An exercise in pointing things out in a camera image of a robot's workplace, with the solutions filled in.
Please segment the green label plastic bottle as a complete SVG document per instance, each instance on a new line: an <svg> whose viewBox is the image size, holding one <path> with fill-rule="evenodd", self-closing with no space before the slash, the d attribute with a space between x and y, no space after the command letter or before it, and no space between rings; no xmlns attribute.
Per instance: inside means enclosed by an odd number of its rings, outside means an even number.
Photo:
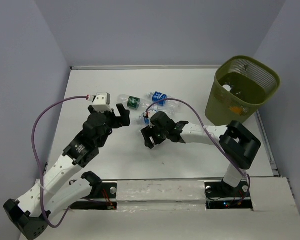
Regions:
<svg viewBox="0 0 300 240"><path fill-rule="evenodd" d="M147 109L151 105L148 100L127 94L120 94L117 102L132 110Z"/></svg>

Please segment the clear bottle yellow label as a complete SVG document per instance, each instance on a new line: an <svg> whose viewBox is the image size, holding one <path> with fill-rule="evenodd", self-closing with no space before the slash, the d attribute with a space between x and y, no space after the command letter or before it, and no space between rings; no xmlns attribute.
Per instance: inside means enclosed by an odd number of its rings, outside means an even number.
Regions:
<svg viewBox="0 0 300 240"><path fill-rule="evenodd" d="M240 89L238 89L237 87L235 87L233 85L225 84L222 87L234 96L239 96L242 93L242 91Z"/></svg>

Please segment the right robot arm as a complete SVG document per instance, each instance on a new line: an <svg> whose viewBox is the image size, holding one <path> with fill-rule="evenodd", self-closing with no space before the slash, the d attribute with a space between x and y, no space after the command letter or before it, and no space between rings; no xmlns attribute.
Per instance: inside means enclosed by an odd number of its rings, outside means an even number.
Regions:
<svg viewBox="0 0 300 240"><path fill-rule="evenodd" d="M225 196L232 196L246 176L260 147L260 140L238 121L228 125L202 126L188 121L174 122L162 111L149 118L149 125L141 130L146 147L153 149L165 140L182 144L204 144L217 147L230 165L220 183Z"/></svg>

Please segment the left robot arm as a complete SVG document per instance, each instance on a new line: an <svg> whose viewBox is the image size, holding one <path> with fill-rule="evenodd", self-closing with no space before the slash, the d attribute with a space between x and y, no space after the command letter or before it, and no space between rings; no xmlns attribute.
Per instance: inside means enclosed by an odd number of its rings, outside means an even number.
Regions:
<svg viewBox="0 0 300 240"><path fill-rule="evenodd" d="M48 227L55 228L51 219L77 200L100 194L103 181L92 171L83 173L70 186L63 186L99 154L99 149L114 129L130 126L130 111L121 103L116 107L119 116L108 104L90 105L90 115L82 130L63 150L53 167L24 195L9 199L3 205L10 221L26 239L35 240Z"/></svg>

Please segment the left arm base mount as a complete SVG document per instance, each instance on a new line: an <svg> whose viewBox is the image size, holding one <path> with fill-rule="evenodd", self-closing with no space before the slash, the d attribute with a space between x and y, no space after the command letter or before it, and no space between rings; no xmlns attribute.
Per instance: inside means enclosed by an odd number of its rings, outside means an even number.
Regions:
<svg viewBox="0 0 300 240"><path fill-rule="evenodd" d="M103 181L92 171L82 174L82 179L87 180L92 189L88 196L74 202L71 210L116 210L117 209L117 190L116 181Z"/></svg>

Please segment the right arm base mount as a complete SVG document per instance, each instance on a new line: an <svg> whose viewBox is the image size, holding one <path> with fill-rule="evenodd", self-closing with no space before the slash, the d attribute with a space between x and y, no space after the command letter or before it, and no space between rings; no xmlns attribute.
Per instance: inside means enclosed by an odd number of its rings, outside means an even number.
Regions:
<svg viewBox="0 0 300 240"><path fill-rule="evenodd" d="M253 209L248 183L241 181L236 188L221 181L205 183L205 198L207 210Z"/></svg>

